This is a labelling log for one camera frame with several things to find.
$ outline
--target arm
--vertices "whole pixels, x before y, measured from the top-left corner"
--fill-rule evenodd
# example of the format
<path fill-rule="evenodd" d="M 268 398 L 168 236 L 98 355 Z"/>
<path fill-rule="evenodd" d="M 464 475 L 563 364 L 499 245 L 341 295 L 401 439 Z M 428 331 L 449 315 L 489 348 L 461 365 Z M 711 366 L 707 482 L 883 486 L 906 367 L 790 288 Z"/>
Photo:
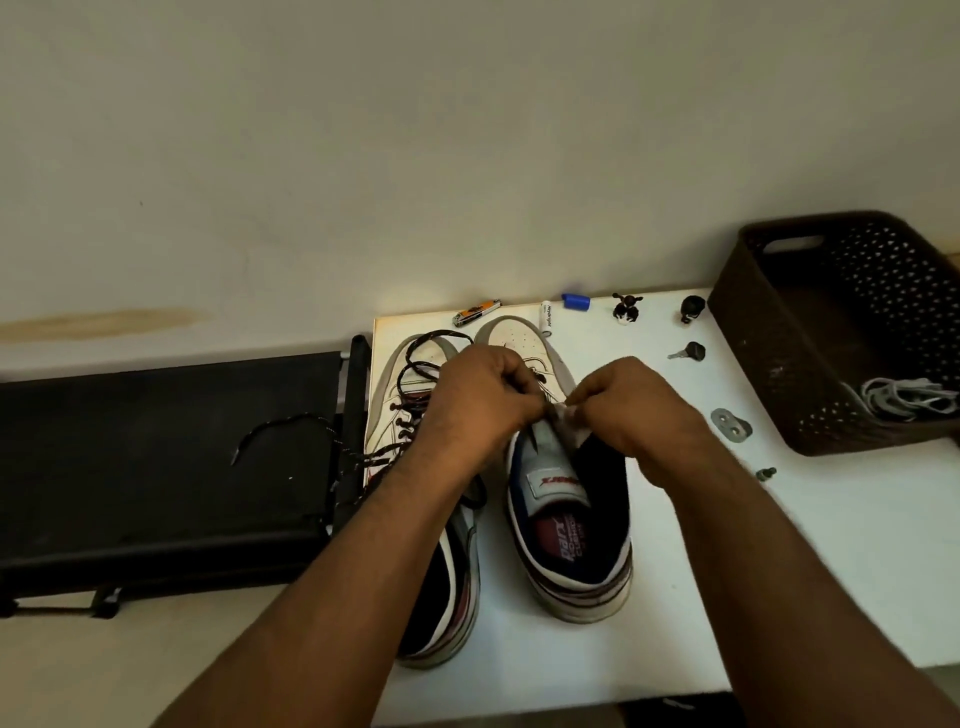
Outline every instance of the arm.
<path fill-rule="evenodd" d="M 960 726 L 960 711 L 843 591 L 704 418 L 634 358 L 572 417 L 670 496 L 733 691 L 754 725 Z"/>
<path fill-rule="evenodd" d="M 457 499 L 544 406 L 515 352 L 472 346 L 447 362 L 414 444 L 380 487 L 155 727 L 370 725 Z"/>

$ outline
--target person's left hand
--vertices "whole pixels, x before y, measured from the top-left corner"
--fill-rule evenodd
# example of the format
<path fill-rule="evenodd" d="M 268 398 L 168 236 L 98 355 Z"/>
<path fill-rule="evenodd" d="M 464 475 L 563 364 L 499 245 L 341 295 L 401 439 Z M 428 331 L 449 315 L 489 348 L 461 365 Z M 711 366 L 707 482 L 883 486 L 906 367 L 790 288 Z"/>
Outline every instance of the person's left hand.
<path fill-rule="evenodd" d="M 440 369 L 411 451 L 429 453 L 466 485 L 510 436 L 543 417 L 547 402 L 516 352 L 468 346 Z"/>

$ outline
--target hand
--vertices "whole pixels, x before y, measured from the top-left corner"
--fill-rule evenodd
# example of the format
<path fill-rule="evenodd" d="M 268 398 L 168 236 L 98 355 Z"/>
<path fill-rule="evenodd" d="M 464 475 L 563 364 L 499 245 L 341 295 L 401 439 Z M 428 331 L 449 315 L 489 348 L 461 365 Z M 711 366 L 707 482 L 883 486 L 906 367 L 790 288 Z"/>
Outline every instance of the hand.
<path fill-rule="evenodd" d="M 662 485 L 660 469 L 674 453 L 683 456 L 690 448 L 719 444 L 700 412 L 634 356 L 589 375 L 566 403 L 575 425 L 589 427 L 611 447 L 635 457 L 655 485 Z"/>
<path fill-rule="evenodd" d="M 511 435 L 543 417 L 546 398 L 516 352 L 468 346 L 440 369 L 411 452 L 430 452 L 461 485 Z"/>

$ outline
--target forearm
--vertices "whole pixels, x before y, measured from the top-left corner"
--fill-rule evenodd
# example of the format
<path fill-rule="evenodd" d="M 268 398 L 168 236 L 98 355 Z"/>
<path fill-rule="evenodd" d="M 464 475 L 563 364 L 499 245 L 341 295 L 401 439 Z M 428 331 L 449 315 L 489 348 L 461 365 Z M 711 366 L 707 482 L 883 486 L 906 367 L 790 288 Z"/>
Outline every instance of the forearm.
<path fill-rule="evenodd" d="M 369 725 L 460 492 L 449 472 L 412 448 L 156 726 Z"/>
<path fill-rule="evenodd" d="M 665 472 L 724 664 L 754 724 L 960 724 L 715 438 Z"/>

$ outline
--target person's right hand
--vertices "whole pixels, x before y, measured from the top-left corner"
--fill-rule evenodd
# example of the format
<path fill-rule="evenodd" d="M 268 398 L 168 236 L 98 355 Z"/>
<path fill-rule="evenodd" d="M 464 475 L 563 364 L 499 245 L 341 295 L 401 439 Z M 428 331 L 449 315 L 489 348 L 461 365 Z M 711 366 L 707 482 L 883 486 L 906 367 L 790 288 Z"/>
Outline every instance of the person's right hand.
<path fill-rule="evenodd" d="M 635 356 L 587 376 L 566 403 L 574 424 L 589 427 L 611 447 L 636 458 L 648 478 L 673 453 L 683 457 L 690 448 L 717 444 L 700 412 Z"/>

